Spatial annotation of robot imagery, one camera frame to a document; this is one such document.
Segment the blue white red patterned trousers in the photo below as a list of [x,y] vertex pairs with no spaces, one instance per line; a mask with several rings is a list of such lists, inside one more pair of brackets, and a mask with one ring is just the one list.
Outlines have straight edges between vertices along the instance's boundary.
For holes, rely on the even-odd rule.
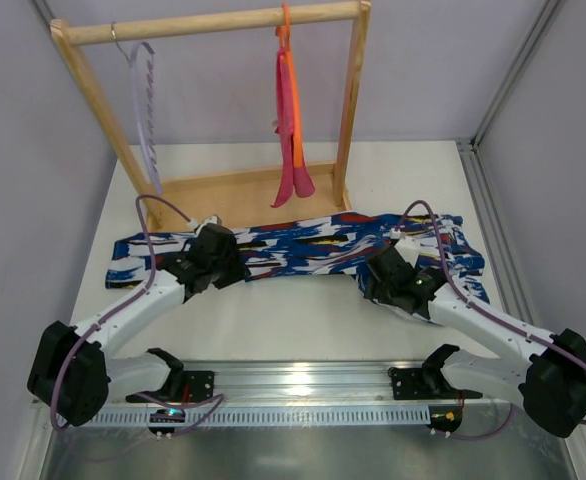
[[393,247],[390,232],[399,228],[420,243],[416,268],[431,269],[431,298],[436,287],[452,278],[470,295],[489,298],[481,283],[482,255],[467,242],[459,216],[401,218],[343,212],[331,216],[235,230],[248,280],[305,275],[345,274],[364,296],[370,276],[367,259]]

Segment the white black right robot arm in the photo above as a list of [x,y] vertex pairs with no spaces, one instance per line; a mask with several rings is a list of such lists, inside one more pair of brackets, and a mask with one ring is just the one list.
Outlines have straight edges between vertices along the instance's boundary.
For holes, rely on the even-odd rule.
[[422,364],[422,383],[432,392],[468,393],[509,402],[547,433],[569,437],[586,421],[586,341],[560,334],[475,301],[440,268],[418,269],[393,246],[367,261],[368,298],[430,320],[471,338],[492,357],[444,344]]

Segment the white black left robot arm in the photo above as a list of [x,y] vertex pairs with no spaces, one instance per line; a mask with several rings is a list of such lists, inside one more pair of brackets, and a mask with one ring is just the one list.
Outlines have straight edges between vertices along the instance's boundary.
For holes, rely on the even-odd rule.
[[147,279],[111,307],[75,325],[49,325],[28,391],[49,406],[56,428],[82,426],[113,400],[170,404],[183,399],[187,373],[181,360],[160,348],[126,359],[117,353],[165,313],[209,287],[222,289],[248,274],[233,232],[203,226],[187,250],[154,259]]

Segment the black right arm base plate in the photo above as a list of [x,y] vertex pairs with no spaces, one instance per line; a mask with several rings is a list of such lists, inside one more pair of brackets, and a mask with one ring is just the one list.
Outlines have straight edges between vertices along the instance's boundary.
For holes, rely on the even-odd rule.
[[433,370],[391,367],[387,371],[394,400],[449,400],[455,390]]

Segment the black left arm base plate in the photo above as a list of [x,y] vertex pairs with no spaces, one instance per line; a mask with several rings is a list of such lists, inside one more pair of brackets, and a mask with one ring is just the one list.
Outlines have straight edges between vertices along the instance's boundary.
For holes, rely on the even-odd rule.
[[213,396],[214,384],[212,370],[182,370],[170,373],[159,390],[144,394],[165,403],[198,403]]

